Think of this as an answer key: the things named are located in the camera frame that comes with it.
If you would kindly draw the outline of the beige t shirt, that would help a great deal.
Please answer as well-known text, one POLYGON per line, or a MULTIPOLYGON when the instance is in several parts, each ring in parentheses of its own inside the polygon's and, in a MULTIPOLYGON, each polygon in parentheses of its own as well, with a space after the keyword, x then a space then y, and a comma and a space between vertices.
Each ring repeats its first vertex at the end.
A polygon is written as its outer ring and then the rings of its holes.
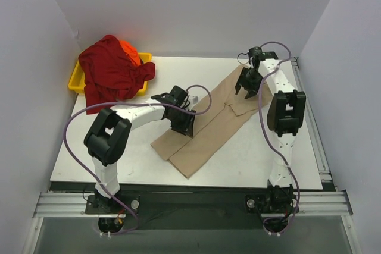
POLYGON ((243 70, 236 67, 211 91, 211 108, 195 117, 193 137, 167 130, 151 143, 159 157, 186 178, 203 165, 258 112, 258 97, 245 99, 246 91, 235 93, 235 84, 243 70))

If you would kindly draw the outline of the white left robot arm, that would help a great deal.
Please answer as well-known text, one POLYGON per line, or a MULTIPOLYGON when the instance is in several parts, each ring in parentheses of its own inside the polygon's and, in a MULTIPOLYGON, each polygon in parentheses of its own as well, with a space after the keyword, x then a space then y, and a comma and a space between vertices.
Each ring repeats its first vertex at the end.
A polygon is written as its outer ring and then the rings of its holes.
POLYGON ((101 196, 99 206, 112 214, 120 207, 116 195, 120 191, 117 180, 117 161, 124 154, 129 134, 132 130, 158 120, 169 120, 171 129, 192 137, 195 111, 190 110, 189 93, 175 86, 168 93, 152 96, 142 106, 129 109, 99 111, 84 139, 84 145, 92 157, 96 183, 96 193, 101 196))

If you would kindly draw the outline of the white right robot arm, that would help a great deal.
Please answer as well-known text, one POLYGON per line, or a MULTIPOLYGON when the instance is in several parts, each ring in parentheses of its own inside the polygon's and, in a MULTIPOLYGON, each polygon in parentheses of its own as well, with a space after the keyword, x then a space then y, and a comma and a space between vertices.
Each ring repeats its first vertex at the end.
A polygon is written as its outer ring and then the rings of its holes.
POLYGON ((261 128, 270 149, 274 152, 269 183, 273 187, 288 188, 296 182, 290 171, 292 149, 299 129, 303 125, 307 97, 298 91, 280 69, 280 60, 275 52, 263 51, 260 46, 246 53, 248 67, 244 67, 235 84, 235 93, 246 91, 245 99, 261 96, 267 86, 273 98, 266 120, 260 117, 261 128))

